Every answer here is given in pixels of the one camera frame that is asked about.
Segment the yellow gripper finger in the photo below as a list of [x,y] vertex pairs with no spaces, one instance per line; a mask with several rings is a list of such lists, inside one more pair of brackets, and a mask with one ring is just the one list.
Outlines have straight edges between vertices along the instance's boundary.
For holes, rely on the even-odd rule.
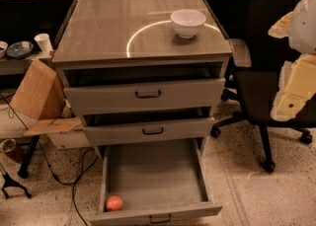
[[286,61],[279,74],[278,92],[271,118],[288,121],[316,94],[316,55],[301,54],[294,62]]

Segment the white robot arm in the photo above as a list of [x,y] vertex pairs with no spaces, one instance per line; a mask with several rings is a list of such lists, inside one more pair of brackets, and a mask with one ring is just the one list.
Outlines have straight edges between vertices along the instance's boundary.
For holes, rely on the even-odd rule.
[[294,62],[283,64],[271,110],[272,119],[288,121],[316,94],[316,0],[300,0],[271,26],[268,35],[288,38],[290,48],[300,53]]

